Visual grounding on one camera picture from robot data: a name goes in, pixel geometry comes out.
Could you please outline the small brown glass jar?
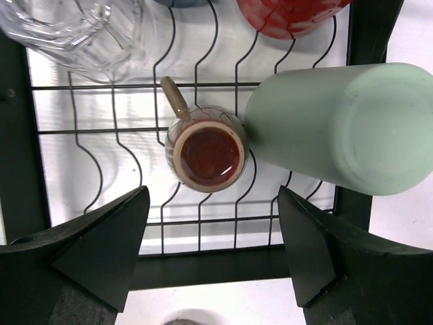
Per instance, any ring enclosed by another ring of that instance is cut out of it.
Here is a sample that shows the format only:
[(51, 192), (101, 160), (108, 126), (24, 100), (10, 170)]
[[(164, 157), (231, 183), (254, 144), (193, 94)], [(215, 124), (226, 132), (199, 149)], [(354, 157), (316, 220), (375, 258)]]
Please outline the small brown glass jar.
[(182, 309), (170, 315), (163, 322), (166, 325), (217, 325), (221, 323), (222, 321), (218, 314), (206, 309)]

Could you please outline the green plastic cup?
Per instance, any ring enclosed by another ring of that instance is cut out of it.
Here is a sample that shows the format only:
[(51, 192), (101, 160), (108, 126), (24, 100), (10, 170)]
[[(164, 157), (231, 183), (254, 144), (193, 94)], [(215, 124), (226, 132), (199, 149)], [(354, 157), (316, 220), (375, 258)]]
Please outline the green plastic cup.
[(289, 70), (246, 105), (253, 153), (268, 163), (372, 196), (432, 172), (432, 75), (388, 63)]

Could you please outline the clear glass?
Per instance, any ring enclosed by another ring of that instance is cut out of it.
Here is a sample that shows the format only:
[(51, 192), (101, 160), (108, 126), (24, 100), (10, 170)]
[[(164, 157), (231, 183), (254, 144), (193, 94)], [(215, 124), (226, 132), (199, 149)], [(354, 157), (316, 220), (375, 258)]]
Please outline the clear glass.
[(145, 1), (2, 1), (1, 30), (69, 71), (110, 84), (143, 70), (155, 22)]

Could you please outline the red mug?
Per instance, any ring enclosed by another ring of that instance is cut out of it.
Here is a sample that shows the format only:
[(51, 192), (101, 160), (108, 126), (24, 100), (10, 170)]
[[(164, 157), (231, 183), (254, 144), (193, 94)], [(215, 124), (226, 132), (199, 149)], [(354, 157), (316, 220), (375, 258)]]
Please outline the red mug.
[(306, 36), (334, 17), (350, 0), (238, 0), (248, 23), (273, 39), (294, 40)]

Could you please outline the dark blue mug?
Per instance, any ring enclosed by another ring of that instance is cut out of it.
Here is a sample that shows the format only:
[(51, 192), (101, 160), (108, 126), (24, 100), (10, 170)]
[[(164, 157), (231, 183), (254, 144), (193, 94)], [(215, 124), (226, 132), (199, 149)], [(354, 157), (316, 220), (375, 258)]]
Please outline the dark blue mug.
[(155, 0), (155, 2), (171, 8), (190, 8), (208, 5), (207, 0)]

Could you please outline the black metal mug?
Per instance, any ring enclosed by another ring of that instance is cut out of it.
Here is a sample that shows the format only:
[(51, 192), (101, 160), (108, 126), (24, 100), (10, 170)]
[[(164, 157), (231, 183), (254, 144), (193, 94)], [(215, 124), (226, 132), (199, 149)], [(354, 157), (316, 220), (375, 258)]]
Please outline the black metal mug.
[(198, 192), (231, 186), (243, 173), (249, 153), (241, 121), (220, 106), (189, 107), (170, 77), (161, 78), (160, 84), (175, 113), (164, 143), (170, 169)]

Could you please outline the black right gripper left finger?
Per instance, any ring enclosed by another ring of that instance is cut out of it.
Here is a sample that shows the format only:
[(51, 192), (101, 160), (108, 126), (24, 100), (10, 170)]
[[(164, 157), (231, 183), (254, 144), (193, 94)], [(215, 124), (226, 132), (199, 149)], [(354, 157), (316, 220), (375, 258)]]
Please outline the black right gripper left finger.
[(124, 311), (150, 209), (140, 186), (1, 247), (2, 324), (113, 324)]

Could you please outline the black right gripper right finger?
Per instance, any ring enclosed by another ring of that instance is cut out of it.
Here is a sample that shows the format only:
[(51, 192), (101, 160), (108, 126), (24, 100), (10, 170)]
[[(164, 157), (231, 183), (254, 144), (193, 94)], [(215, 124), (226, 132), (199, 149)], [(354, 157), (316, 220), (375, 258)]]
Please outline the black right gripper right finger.
[(370, 234), (284, 187), (278, 210), (307, 324), (432, 323), (432, 251)]

